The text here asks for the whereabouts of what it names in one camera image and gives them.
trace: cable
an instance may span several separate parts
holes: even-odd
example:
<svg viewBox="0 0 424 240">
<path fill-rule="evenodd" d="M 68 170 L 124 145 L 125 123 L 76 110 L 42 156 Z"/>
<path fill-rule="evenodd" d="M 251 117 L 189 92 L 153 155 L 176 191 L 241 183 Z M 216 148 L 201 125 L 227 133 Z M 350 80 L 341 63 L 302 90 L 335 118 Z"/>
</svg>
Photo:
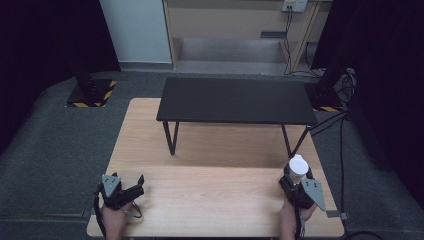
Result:
<svg viewBox="0 0 424 240">
<path fill-rule="evenodd" d="M 327 129 L 329 129 L 330 127 L 332 127 L 336 122 L 338 122 L 339 120 L 342 120 L 342 119 L 344 119 L 346 116 L 343 116 L 343 117 L 341 117 L 341 118 L 339 118 L 339 119 L 337 119 L 337 120 L 335 120 L 334 122 L 332 122 L 329 126 L 327 126 L 326 128 L 324 128 L 324 129 L 321 129 L 320 131 L 318 131 L 318 132 L 316 132 L 316 133 L 313 133 L 313 134 L 311 134 L 311 136 L 313 137 L 313 136 L 316 136 L 316 135 L 318 135 L 318 134 L 320 134 L 320 133 L 322 133 L 322 132 L 324 132 L 325 130 L 327 130 Z"/>
<path fill-rule="evenodd" d="M 356 237 L 358 235 L 371 235 L 371 236 L 374 236 L 374 237 L 376 237 L 376 238 L 378 238 L 380 240 L 384 240 L 384 238 L 382 238 L 378 234 L 375 234 L 375 233 L 369 232 L 369 231 L 358 231 L 358 232 L 352 233 L 348 237 L 344 238 L 344 240 L 352 239 L 352 237 Z"/>
<path fill-rule="evenodd" d="M 340 154 L 340 167 L 341 167 L 341 190 L 340 190 L 340 212 L 341 213 L 345 212 L 344 211 L 345 210 L 344 209 L 344 207 L 345 207 L 344 206 L 345 173 L 344 173 L 344 158 L 343 158 L 343 122 L 348 119 L 347 117 L 349 117 L 349 114 L 344 115 L 341 118 L 342 121 L 340 122 L 340 150 L 339 150 L 339 154 Z M 371 235 L 371 236 L 374 236 L 374 237 L 376 237 L 380 240 L 384 240 L 378 234 L 373 233 L 373 232 L 369 232 L 369 231 L 358 231 L 358 232 L 349 234 L 347 229 L 346 229 L 346 224 L 343 220 L 342 220 L 342 224 L 343 224 L 343 228 L 345 230 L 345 235 L 346 235 L 346 238 L 344 238 L 344 240 L 350 240 L 350 239 L 352 239 L 352 237 L 355 237 L 355 236 L 358 236 L 358 235 L 363 235 L 363 234 Z"/>
<path fill-rule="evenodd" d="M 305 61 L 306 61 L 306 65 L 308 65 L 309 70 L 311 70 L 311 72 L 315 76 L 322 77 L 321 75 L 319 75 L 316 72 L 314 72 L 314 70 L 312 69 L 312 65 L 309 63 L 309 60 L 308 60 L 308 46 L 309 46 L 309 42 L 306 42 L 306 46 L 305 46 Z"/>
<path fill-rule="evenodd" d="M 330 118 L 327 118 L 326 120 L 324 120 L 324 121 L 322 121 L 322 122 L 320 122 L 320 123 L 318 123 L 318 124 L 316 124 L 316 125 L 312 126 L 312 127 L 309 129 L 309 131 L 312 131 L 312 130 L 314 130 L 315 128 L 317 128 L 317 127 L 321 126 L 322 124 L 324 124 L 324 123 L 326 123 L 326 122 L 330 121 L 331 119 L 333 119 L 333 118 L 335 118 L 335 117 L 337 117 L 337 116 L 340 116 L 341 114 L 347 113 L 347 112 L 348 112 L 348 111 L 342 111 L 342 112 L 339 112 L 338 114 L 336 114 L 336 115 L 334 115 L 334 116 L 332 116 L 332 117 L 330 117 Z"/>
<path fill-rule="evenodd" d="M 292 6 L 288 6 L 288 14 L 287 14 L 287 23 L 286 23 L 286 37 L 284 38 L 284 48 L 287 51 L 287 65 L 284 69 L 284 75 L 291 75 L 291 76 L 304 76 L 304 77 L 314 77 L 314 78 L 318 78 L 320 76 L 316 76 L 315 73 L 310 73 L 310 72 L 305 72 L 305 71 L 293 71 L 292 70 L 292 60 L 291 60 L 291 54 L 290 54 L 290 44 L 289 41 L 287 39 L 287 35 L 289 33 L 290 30 L 290 25 L 292 23 L 293 20 L 293 8 Z M 309 76 L 305 76 L 305 75 L 295 75 L 294 73 L 306 73 L 309 74 Z"/>
</svg>

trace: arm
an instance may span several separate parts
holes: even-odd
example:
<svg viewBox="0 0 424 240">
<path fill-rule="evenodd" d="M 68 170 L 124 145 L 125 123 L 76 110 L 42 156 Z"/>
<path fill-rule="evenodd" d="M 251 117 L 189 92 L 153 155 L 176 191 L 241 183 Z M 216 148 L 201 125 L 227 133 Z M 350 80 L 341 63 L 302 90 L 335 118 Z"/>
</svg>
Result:
<svg viewBox="0 0 424 240">
<path fill-rule="evenodd" d="M 300 214 L 305 221 L 311 218 L 317 205 L 312 205 L 309 209 L 300 209 Z M 296 216 L 293 205 L 284 196 L 284 204 L 280 211 L 280 240 L 295 240 Z"/>
<path fill-rule="evenodd" d="M 122 209 L 129 211 L 132 207 L 132 202 L 127 203 Z M 125 226 L 127 224 L 127 216 L 121 210 L 114 210 L 102 207 L 103 224 L 106 228 L 106 240 L 118 240 L 122 238 Z"/>
</svg>

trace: power outlet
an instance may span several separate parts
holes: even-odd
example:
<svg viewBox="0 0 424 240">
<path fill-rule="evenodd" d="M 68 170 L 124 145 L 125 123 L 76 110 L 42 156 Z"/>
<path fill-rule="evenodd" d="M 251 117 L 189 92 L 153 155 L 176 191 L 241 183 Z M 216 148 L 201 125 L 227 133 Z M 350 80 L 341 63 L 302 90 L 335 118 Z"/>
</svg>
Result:
<svg viewBox="0 0 424 240">
<path fill-rule="evenodd" d="M 297 0 L 293 12 L 304 12 L 306 4 L 308 4 L 308 0 Z"/>
<path fill-rule="evenodd" d="M 307 4 L 308 0 L 285 0 L 281 11 L 289 12 L 291 8 L 292 12 L 304 12 Z"/>
<path fill-rule="evenodd" d="M 295 4 L 296 4 L 296 0 L 285 0 L 283 2 L 283 6 L 281 7 L 281 11 L 289 12 L 290 7 L 291 9 L 293 9 Z"/>
</svg>

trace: white wall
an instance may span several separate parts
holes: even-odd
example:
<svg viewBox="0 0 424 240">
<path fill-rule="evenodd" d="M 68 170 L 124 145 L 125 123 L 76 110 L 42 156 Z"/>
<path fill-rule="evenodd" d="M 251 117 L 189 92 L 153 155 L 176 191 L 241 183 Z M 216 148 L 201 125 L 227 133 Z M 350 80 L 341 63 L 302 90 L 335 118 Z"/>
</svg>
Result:
<svg viewBox="0 0 424 240">
<path fill-rule="evenodd" d="M 162 0 L 100 0 L 119 62 L 172 63 Z"/>
</svg>

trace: black curtain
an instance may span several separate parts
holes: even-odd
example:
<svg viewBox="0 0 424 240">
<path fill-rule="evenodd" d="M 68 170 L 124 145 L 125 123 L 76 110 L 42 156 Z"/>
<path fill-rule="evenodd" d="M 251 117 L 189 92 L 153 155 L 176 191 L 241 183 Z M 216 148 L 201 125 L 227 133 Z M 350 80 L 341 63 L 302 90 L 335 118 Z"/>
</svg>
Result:
<svg viewBox="0 0 424 240">
<path fill-rule="evenodd" d="M 1 1 L 0 152 L 30 115 L 39 94 L 74 76 L 49 21 L 63 30 L 85 71 L 120 71 L 98 0 Z"/>
<path fill-rule="evenodd" d="M 353 23 L 360 27 L 350 28 L 364 4 Z M 395 171 L 424 208 L 423 12 L 420 0 L 334 1 L 313 66 L 338 62 L 355 69 L 357 87 L 348 106 L 358 131 L 374 161 Z M 349 41 L 342 41 L 346 36 Z"/>
</svg>

